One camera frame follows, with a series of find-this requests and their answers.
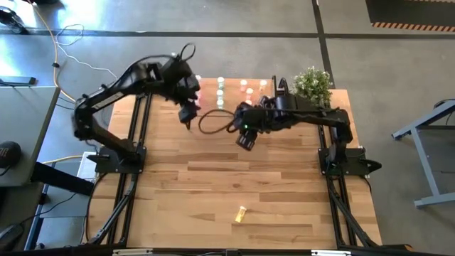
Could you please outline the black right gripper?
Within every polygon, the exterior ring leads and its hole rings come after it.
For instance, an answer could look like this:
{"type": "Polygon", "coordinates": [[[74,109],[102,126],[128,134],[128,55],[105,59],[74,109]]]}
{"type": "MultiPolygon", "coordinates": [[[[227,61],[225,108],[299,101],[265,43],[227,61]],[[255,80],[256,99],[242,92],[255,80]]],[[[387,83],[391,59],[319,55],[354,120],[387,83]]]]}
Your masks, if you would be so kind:
{"type": "Polygon", "coordinates": [[[236,144],[251,151],[255,145],[257,132],[270,133],[272,131],[272,110],[242,102],[235,109],[233,126],[237,130],[242,130],[237,137],[236,144]]]}

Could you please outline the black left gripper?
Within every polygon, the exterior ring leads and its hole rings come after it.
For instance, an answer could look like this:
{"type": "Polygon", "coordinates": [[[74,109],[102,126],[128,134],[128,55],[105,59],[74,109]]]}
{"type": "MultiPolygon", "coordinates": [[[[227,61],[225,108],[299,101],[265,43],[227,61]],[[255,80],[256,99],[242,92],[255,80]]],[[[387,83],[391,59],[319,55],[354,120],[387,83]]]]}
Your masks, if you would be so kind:
{"type": "Polygon", "coordinates": [[[175,101],[178,103],[184,103],[189,100],[194,101],[187,102],[181,106],[181,110],[178,112],[180,123],[188,123],[197,116],[198,106],[200,106],[199,91],[200,84],[198,76],[195,74],[182,78],[176,84],[173,94],[175,101]]]}

